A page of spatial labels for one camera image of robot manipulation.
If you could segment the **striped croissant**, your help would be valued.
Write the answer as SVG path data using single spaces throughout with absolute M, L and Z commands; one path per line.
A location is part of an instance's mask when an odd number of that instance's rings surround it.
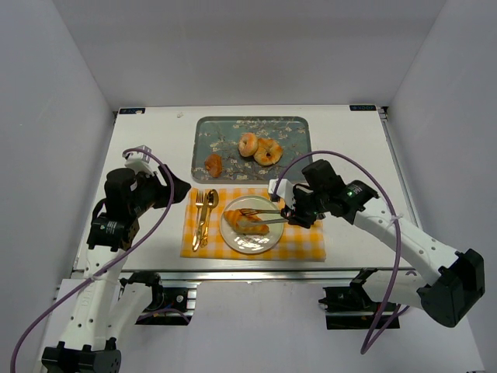
M 263 223 L 259 217 L 243 214 L 240 209 L 225 211 L 223 217 L 231 228 L 239 234 L 266 235 L 269 233 L 269 226 Z

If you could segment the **steel serving tongs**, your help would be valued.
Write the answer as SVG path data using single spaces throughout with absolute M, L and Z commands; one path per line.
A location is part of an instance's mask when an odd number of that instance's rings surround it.
M 260 225 L 284 224 L 288 222 L 279 209 L 253 209 L 242 208 L 242 218 L 238 223 L 241 227 L 252 227 Z

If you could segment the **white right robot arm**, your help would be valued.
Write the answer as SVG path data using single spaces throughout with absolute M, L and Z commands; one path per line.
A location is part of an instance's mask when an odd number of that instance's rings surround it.
M 310 228 L 326 213 L 371 234 L 409 262 L 411 270 L 362 269 L 349 286 L 326 288 L 321 303 L 331 312 L 359 311 L 382 301 L 424 310 L 445 327 L 456 326 L 485 293 L 482 256 L 458 251 L 391 213 L 385 198 L 362 181 L 344 183 L 331 164 L 319 159 L 302 170 L 304 184 L 273 180 L 269 195 L 285 202 L 282 217 Z

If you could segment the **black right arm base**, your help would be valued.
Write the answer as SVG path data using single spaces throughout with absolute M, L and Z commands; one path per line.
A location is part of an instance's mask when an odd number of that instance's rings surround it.
M 325 313 L 326 329 L 367 330 L 373 325 L 386 287 L 381 285 L 380 294 L 372 298 L 367 295 L 363 286 L 372 274 L 386 274 L 387 281 L 391 277 L 390 270 L 361 268 L 336 271 L 319 281 L 323 296 L 318 306 Z

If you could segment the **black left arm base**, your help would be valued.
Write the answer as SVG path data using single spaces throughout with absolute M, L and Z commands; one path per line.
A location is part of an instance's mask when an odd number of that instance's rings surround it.
M 196 288 L 186 283 L 162 280 L 159 273 L 138 271 L 119 279 L 123 297 L 132 284 L 143 284 L 151 295 L 151 303 L 139 315 L 136 325 L 187 326 L 193 317 Z

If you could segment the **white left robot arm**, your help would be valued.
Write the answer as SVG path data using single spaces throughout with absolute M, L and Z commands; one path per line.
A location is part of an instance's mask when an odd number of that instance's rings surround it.
M 167 165 L 154 172 L 142 161 L 107 173 L 105 197 L 90 220 L 84 282 L 57 345 L 45 347 L 49 372 L 118 372 L 119 342 L 141 313 L 161 300 L 159 276 L 150 271 L 120 279 L 134 247 L 139 219 L 149 209 L 168 210 L 186 198 L 191 186 Z

